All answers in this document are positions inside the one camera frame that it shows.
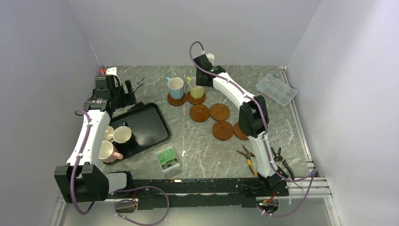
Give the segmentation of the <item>brown coaster two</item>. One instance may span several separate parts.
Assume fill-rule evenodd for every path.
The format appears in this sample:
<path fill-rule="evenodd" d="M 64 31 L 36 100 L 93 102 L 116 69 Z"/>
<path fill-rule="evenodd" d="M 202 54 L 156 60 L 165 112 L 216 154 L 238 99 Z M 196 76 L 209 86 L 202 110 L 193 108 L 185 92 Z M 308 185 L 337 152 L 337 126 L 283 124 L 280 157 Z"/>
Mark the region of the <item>brown coaster two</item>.
<path fill-rule="evenodd" d="M 204 93 L 203 96 L 201 98 L 195 99 L 191 93 L 188 91 L 186 94 L 187 97 L 187 101 L 192 104 L 192 105 L 198 105 L 198 104 L 202 104 L 205 102 L 206 100 L 206 94 Z"/>

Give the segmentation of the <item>yellow-green mug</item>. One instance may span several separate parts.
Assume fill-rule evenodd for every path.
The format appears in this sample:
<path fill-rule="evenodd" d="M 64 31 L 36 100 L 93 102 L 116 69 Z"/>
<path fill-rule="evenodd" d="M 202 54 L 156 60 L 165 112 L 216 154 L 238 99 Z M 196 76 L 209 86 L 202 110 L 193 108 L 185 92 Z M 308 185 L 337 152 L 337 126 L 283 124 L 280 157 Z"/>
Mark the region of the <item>yellow-green mug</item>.
<path fill-rule="evenodd" d="M 187 77 L 186 82 L 189 85 L 190 95 L 194 99 L 200 99 L 204 96 L 204 87 L 197 84 L 196 77 L 193 77 L 193 78 Z"/>

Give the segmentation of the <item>brown coaster one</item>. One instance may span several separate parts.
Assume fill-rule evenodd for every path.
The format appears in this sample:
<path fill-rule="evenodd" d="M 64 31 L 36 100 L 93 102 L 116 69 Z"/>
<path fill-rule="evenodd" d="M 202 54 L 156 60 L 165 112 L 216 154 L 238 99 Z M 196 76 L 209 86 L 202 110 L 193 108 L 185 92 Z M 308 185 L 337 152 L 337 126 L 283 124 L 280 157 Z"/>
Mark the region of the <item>brown coaster one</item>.
<path fill-rule="evenodd" d="M 173 99 L 172 96 L 170 95 L 170 93 L 168 93 L 167 95 L 167 101 L 170 105 L 172 106 L 181 106 L 186 102 L 187 98 L 186 98 L 186 93 L 183 94 L 181 99 Z"/>

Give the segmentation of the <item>black mug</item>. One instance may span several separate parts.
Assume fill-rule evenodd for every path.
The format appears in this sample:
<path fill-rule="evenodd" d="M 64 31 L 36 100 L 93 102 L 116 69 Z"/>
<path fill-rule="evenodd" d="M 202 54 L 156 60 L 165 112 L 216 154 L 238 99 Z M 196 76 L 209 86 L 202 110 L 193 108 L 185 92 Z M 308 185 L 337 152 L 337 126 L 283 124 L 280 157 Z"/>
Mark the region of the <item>black mug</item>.
<path fill-rule="evenodd" d="M 113 133 L 113 143 L 119 151 L 134 148 L 136 146 L 136 138 L 132 129 L 127 124 L 117 127 Z"/>

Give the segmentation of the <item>brown coaster three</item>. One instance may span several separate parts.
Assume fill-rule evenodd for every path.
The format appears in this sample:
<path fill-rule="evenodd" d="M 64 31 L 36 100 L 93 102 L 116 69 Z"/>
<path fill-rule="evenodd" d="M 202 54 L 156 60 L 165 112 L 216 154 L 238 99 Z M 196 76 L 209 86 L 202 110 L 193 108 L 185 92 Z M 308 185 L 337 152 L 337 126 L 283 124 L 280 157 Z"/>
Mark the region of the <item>brown coaster three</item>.
<path fill-rule="evenodd" d="M 195 122 L 204 122 L 210 116 L 209 108 L 203 104 L 193 105 L 189 111 L 190 118 Z"/>

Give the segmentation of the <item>brown coaster four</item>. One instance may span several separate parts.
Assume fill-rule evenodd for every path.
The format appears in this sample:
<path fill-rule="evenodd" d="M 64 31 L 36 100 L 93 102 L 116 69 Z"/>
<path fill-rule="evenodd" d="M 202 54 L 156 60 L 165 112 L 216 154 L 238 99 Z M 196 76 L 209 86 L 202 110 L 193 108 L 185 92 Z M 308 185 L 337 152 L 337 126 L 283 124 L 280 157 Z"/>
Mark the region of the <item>brown coaster four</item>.
<path fill-rule="evenodd" d="M 210 116 L 215 121 L 224 121 L 230 117 L 230 109 L 225 104 L 214 104 L 209 109 Z"/>

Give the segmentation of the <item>brown coaster six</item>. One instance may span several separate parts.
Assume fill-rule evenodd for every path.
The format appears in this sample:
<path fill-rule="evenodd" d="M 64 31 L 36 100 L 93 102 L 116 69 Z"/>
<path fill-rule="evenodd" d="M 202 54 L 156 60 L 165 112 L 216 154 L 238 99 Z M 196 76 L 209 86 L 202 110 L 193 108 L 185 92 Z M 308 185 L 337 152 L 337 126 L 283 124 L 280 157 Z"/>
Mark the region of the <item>brown coaster six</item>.
<path fill-rule="evenodd" d="M 227 121 L 217 121 L 212 127 L 215 138 L 225 141 L 232 137 L 233 126 Z"/>

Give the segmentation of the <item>light blue mug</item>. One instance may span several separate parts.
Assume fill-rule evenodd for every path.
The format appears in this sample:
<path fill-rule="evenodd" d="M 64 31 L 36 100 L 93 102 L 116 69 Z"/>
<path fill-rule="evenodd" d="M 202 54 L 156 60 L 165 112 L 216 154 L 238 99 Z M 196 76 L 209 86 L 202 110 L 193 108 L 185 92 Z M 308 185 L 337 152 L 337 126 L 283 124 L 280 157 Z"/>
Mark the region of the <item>light blue mug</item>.
<path fill-rule="evenodd" d="M 166 78 L 169 94 L 174 100 L 180 100 L 184 95 L 184 81 L 181 78 Z"/>

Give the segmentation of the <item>brown coaster five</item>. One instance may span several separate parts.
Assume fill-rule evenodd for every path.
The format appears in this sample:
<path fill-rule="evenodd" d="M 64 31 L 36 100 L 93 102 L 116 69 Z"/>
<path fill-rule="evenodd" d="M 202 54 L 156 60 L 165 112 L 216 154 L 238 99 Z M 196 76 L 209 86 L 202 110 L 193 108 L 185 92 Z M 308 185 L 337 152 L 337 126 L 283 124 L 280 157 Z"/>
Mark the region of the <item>brown coaster five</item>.
<path fill-rule="evenodd" d="M 248 140 L 248 137 L 241 131 L 239 123 L 235 123 L 233 127 L 234 135 L 240 140 Z"/>

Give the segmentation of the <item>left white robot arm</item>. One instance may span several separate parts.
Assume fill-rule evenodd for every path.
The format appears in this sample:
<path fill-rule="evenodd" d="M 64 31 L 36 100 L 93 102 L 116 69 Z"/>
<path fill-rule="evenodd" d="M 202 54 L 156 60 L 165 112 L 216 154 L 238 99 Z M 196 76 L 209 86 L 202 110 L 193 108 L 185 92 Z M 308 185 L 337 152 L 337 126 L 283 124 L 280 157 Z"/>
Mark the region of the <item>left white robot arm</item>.
<path fill-rule="evenodd" d="M 122 171 L 105 175 L 97 166 L 106 127 L 115 110 L 127 106 L 129 101 L 116 75 L 98 75 L 95 85 L 83 108 L 75 111 L 76 115 L 83 116 L 76 146 L 66 164 L 57 166 L 54 172 L 67 203 L 103 201 L 115 191 L 128 198 L 136 189 L 129 181 L 130 173 Z"/>

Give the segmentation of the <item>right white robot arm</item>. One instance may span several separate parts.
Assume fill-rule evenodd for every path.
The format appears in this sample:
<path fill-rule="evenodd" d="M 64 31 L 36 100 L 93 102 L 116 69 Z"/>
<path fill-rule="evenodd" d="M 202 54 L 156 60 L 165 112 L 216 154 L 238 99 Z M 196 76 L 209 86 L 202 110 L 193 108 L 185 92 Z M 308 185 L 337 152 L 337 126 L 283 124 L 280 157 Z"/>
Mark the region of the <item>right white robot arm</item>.
<path fill-rule="evenodd" d="M 239 128 L 249 138 L 256 157 L 259 189 L 271 195 L 287 188 L 287 178 L 281 175 L 272 158 L 268 141 L 268 113 L 263 96 L 255 96 L 238 85 L 221 67 L 213 67 L 203 54 L 191 61 L 197 68 L 197 85 L 213 87 L 222 92 L 239 110 Z"/>

